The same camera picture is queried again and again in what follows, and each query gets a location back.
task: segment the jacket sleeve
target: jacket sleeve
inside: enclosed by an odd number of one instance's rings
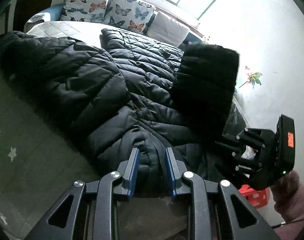
[[[171,98],[202,138],[221,138],[238,67],[239,54],[222,46],[193,44],[184,51]]]
[[[271,186],[274,209],[286,223],[304,216],[304,186],[296,171],[291,171]]]

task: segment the pink sleeve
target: pink sleeve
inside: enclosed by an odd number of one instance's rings
[[[299,175],[291,171],[281,178],[276,185],[271,186],[274,209],[283,217],[286,223],[304,215],[304,186]]]

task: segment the bed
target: bed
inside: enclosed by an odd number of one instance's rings
[[[72,37],[84,41],[90,46],[101,48],[101,30],[108,25],[90,22],[52,21],[35,25],[27,33],[37,37]]]

